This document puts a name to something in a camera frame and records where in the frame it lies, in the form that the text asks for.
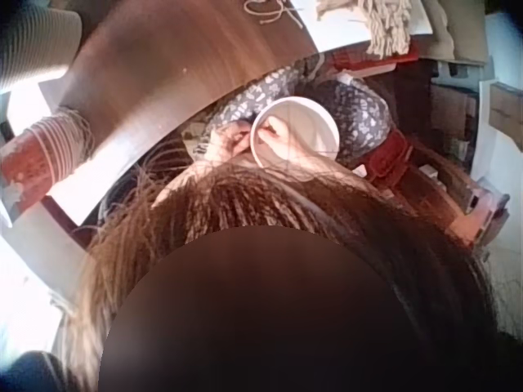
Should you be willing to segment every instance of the gray patterned clothing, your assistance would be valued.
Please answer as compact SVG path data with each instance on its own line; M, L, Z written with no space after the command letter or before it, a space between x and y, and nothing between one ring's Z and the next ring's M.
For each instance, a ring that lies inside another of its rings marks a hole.
M326 80L314 86L307 81L306 69L306 62L299 61L220 100L194 149L196 156L202 158L207 151L211 132L239 119L252 122L267 105L285 96L305 96L331 113L340 132L337 161L345 166L386 139L391 128L387 103L363 80Z

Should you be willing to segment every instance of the red object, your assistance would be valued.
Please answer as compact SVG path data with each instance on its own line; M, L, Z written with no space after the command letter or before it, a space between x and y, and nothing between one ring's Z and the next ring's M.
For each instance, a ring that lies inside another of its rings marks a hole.
M359 71L372 67L417 60L419 60L419 50L413 43L410 44L409 53L406 55L395 55L387 57L386 59L380 59L379 56L370 55L365 51L362 51L359 46L344 47L333 53L333 66L338 71L344 69Z

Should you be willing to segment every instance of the woman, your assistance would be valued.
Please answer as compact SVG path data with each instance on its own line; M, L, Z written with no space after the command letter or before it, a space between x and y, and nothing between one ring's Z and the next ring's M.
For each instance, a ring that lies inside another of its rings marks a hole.
M423 389L497 383L503 361L490 287L470 252L430 222L381 200L344 167L308 150L279 119L270 118L259 132L262 142L281 158L290 150L293 164L312 179L301 182L251 165L248 125L234 122L212 134L206 159L167 188L138 186L131 203L110 217L90 249L78 312L68 324L64 363L80 385L96 390L111 323L141 278L184 244L248 225L318 234L350 250L353 257L347 263L358 259L370 265L395 293L409 316L423 361L431 364L425 371L431 381ZM183 353L176 354L183 360ZM206 369L191 371L205 379ZM339 369L345 376L350 371ZM293 385L289 374L274 377L276 385L279 377ZM223 382L214 387L234 389Z

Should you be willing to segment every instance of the dark hair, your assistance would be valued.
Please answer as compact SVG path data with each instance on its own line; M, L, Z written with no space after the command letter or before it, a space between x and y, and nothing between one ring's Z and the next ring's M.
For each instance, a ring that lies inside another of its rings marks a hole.
M343 245L387 281L440 374L467 379L492 368L498 329L488 279L470 251L431 222L329 175L286 181L222 165L151 208L162 188L139 186L90 249L65 345L65 364L86 388L96 389L112 319L140 279L184 244L246 225L305 230Z

